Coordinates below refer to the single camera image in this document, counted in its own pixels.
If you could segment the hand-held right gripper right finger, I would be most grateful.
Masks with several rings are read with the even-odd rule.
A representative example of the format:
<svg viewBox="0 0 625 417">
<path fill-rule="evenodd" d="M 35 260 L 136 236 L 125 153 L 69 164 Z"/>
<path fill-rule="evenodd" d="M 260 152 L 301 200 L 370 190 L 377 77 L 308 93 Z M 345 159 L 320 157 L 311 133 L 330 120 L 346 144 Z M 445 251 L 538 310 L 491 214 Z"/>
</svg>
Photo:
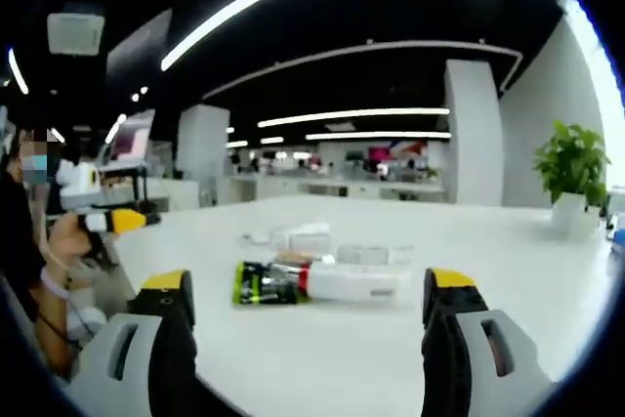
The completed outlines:
<svg viewBox="0 0 625 417">
<path fill-rule="evenodd" d="M 461 272 L 426 269 L 422 322 L 423 416 L 532 416 L 554 390 L 534 341 Z"/>
</svg>

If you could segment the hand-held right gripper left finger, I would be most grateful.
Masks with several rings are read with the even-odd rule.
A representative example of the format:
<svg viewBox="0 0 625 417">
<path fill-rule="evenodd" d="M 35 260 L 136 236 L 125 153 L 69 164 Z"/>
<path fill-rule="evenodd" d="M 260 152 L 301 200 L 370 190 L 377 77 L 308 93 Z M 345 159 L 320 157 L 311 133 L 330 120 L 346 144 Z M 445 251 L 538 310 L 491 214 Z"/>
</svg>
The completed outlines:
<svg viewBox="0 0 625 417">
<path fill-rule="evenodd" d="M 65 388 L 83 416 L 198 416 L 191 273 L 150 277 L 88 343 Z"/>
</svg>

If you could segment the person's left hand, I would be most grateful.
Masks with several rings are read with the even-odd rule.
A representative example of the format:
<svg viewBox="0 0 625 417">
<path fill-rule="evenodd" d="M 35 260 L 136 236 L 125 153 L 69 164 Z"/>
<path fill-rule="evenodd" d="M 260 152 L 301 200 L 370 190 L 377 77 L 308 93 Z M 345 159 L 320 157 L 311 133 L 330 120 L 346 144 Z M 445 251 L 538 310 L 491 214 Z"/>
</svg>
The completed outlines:
<svg viewBox="0 0 625 417">
<path fill-rule="evenodd" d="M 46 270 L 60 286 L 65 286 L 70 268 L 92 249 L 87 232 L 79 227 L 78 215 L 66 213 L 51 226 L 42 247 Z"/>
</svg>

